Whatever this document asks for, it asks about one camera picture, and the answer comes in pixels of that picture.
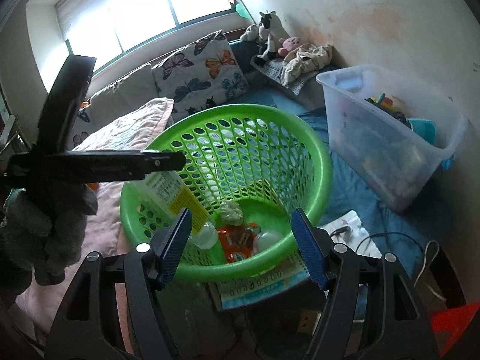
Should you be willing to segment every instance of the window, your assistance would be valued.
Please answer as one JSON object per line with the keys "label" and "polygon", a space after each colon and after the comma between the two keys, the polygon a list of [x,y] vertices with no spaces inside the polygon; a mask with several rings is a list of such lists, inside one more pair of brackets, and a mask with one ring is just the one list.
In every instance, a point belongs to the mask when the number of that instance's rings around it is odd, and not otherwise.
{"label": "window", "polygon": [[56,9],[70,51],[96,57],[96,71],[169,31],[232,12],[227,0],[61,0]]}

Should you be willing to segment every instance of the basket rim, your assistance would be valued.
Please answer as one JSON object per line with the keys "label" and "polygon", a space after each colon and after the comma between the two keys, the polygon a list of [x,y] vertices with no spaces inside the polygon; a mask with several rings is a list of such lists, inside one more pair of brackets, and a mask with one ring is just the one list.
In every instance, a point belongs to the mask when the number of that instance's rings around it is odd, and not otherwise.
{"label": "basket rim", "polygon": [[[255,119],[261,119],[265,121],[267,125],[273,122],[277,124],[278,127],[283,126],[289,133],[294,134],[297,140],[303,143],[308,150],[313,162],[313,168],[316,173],[319,174],[319,177],[315,179],[313,196],[309,199],[307,206],[304,208],[304,212],[312,223],[317,223],[326,209],[332,179],[332,165],[328,150],[320,139],[320,136],[297,116],[290,115],[268,105],[220,105],[198,112],[175,123],[156,137],[146,149],[164,146],[165,142],[176,140],[176,137],[183,131],[192,131],[197,127],[206,128],[204,125],[209,123],[211,119],[224,119],[231,123],[232,118],[237,118],[244,123],[244,117],[253,120],[253,115],[255,115]],[[131,214],[125,209],[128,194],[128,189],[124,185],[120,202],[121,222],[127,238],[132,244],[135,244],[134,224]],[[287,256],[294,253],[297,248],[294,235],[290,232],[268,250],[239,262],[208,266],[189,265],[180,262],[175,278],[195,282],[212,282],[255,276],[273,268]]]}

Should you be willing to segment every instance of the orange butterfly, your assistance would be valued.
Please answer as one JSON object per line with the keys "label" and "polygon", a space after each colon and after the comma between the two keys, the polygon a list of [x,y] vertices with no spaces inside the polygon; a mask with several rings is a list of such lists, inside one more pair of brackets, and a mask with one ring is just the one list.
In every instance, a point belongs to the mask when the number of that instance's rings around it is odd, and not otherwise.
{"label": "orange butterfly", "polygon": [[236,65],[237,61],[232,58],[231,52],[229,50],[223,50],[222,57],[216,58],[208,58],[205,61],[205,66],[210,69],[208,72],[210,77],[216,79],[218,74],[220,73],[220,69],[222,69],[222,65]]}

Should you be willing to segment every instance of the pink plush toy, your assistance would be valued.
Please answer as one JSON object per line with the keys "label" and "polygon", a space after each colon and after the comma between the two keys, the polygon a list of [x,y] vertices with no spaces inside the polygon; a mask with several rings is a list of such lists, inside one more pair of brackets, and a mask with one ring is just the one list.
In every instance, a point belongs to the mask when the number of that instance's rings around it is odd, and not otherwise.
{"label": "pink plush toy", "polygon": [[303,44],[300,38],[297,38],[297,37],[288,38],[288,39],[280,38],[279,40],[280,40],[280,43],[282,43],[283,47],[280,47],[278,49],[278,55],[282,57],[286,57],[290,51],[295,50],[296,48],[299,48]]}

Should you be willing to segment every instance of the green plastic basket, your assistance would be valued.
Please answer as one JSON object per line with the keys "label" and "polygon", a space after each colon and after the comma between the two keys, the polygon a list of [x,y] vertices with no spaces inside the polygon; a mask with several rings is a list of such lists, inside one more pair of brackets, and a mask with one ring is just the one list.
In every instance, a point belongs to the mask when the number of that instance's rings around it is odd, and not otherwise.
{"label": "green plastic basket", "polygon": [[[148,149],[185,154],[187,164],[178,173],[214,219],[219,220],[222,202],[234,199],[246,223],[284,235],[268,250],[224,265],[211,265],[206,251],[187,244],[177,279],[211,282],[263,273],[297,250],[292,211],[301,207],[317,223],[325,210],[332,173],[327,149],[310,126],[276,108],[235,104],[208,109],[171,126]],[[149,242],[158,228],[170,225],[129,183],[122,190],[120,212],[133,245]]]}

